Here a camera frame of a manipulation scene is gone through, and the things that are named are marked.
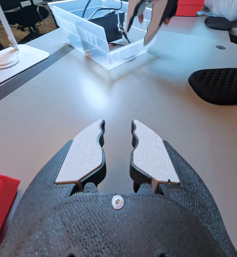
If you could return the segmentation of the stack of red bins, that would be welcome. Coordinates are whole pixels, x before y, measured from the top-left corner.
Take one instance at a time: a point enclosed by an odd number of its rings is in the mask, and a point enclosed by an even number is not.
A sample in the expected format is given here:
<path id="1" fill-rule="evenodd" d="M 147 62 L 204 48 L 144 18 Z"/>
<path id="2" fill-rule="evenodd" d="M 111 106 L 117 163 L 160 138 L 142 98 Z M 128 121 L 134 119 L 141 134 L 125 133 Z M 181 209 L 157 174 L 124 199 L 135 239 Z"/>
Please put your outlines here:
<path id="1" fill-rule="evenodd" d="M 195 17 L 203 9 L 205 0 L 178 0 L 175 16 Z"/>

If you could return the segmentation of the white document stand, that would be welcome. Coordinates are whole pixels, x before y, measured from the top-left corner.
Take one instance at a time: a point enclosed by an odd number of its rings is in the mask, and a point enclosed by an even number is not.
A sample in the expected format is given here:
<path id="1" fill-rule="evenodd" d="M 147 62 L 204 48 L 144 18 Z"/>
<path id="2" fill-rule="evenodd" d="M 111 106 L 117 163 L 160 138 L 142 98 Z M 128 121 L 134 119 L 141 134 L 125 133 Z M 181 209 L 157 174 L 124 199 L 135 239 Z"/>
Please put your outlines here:
<path id="1" fill-rule="evenodd" d="M 25 44 L 17 44 L 0 5 L 0 21 L 5 29 L 10 47 L 0 50 L 0 84 L 42 62 L 49 53 Z"/>

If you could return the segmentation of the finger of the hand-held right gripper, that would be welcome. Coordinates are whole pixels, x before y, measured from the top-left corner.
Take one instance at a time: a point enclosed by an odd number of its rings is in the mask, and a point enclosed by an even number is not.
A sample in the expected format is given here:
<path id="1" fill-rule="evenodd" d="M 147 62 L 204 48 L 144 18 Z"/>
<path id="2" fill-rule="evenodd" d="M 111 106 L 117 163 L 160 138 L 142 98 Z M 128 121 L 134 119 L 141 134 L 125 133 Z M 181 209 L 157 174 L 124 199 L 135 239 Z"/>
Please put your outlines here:
<path id="1" fill-rule="evenodd" d="M 159 28 L 161 27 L 163 22 L 166 22 L 168 19 L 167 16 L 167 0 L 157 0 L 154 1 L 152 7 L 152 17 L 150 24 L 147 28 L 147 33 L 144 38 L 144 46 L 148 45 L 151 40 L 154 38 Z"/>
<path id="2" fill-rule="evenodd" d="M 129 0 L 127 7 L 127 32 L 129 32 L 134 18 L 143 14 L 145 10 L 144 0 Z"/>

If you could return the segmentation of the black office chair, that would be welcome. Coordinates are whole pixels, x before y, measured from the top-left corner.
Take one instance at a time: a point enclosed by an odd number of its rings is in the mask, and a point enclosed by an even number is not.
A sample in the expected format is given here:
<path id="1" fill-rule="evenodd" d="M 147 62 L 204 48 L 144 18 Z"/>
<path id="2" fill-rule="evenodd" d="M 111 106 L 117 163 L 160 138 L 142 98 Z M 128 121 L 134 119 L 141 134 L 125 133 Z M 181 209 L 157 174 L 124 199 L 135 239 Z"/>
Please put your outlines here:
<path id="1" fill-rule="evenodd" d="M 49 16 L 49 11 L 36 1 L 1 1 L 8 23 L 17 30 L 39 33 L 41 23 Z"/>

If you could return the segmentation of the black divider card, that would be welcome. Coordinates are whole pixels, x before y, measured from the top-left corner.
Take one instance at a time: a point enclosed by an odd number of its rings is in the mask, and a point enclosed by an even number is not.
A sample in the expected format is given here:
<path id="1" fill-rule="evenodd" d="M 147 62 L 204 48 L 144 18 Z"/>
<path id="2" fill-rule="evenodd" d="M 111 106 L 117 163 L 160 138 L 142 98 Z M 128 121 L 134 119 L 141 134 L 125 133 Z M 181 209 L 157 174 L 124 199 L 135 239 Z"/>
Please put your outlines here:
<path id="1" fill-rule="evenodd" d="M 117 13 L 92 18 L 89 21 L 104 28 L 108 43 L 122 39 L 122 33 L 120 33 L 118 29 L 119 22 Z"/>

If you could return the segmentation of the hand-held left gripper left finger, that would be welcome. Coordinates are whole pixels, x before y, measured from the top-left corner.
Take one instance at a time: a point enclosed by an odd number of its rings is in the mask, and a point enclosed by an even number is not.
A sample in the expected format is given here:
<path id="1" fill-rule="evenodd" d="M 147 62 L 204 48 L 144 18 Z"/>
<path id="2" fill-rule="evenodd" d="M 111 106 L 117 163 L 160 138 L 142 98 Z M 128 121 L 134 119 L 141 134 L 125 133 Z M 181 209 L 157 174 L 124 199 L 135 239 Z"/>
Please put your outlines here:
<path id="1" fill-rule="evenodd" d="M 55 184 L 75 184 L 83 190 L 85 184 L 100 184 L 106 176 L 104 145 L 105 121 L 97 120 L 73 139 Z"/>

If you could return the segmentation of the clear plastic bin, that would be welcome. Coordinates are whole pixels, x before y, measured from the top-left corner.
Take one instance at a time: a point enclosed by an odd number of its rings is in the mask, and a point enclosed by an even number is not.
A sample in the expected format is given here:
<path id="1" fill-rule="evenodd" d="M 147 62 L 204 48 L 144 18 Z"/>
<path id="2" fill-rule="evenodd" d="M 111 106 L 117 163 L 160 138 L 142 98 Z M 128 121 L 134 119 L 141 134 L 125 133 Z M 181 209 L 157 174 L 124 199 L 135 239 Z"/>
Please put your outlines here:
<path id="1" fill-rule="evenodd" d="M 152 9 L 145 8 L 144 20 L 140 24 L 135 17 L 127 38 L 108 43 L 104 28 L 89 20 L 106 15 L 118 14 L 118 26 L 126 30 L 127 6 L 124 1 L 56 1 L 48 2 L 54 19 L 65 33 L 67 43 L 94 62 L 111 70 L 147 52 L 154 40 L 144 46 L 144 37 L 151 20 Z"/>

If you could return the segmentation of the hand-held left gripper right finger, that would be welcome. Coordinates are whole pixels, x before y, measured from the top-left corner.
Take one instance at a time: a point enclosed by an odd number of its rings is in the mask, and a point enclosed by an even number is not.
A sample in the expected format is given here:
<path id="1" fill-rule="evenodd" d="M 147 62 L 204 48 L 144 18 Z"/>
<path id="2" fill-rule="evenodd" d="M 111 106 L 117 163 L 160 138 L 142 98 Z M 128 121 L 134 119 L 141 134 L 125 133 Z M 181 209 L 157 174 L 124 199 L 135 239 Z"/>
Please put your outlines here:
<path id="1" fill-rule="evenodd" d="M 161 137 L 138 120 L 131 126 L 133 150 L 130 177 L 136 193 L 144 183 L 156 193 L 160 184 L 180 185 L 180 180 Z"/>

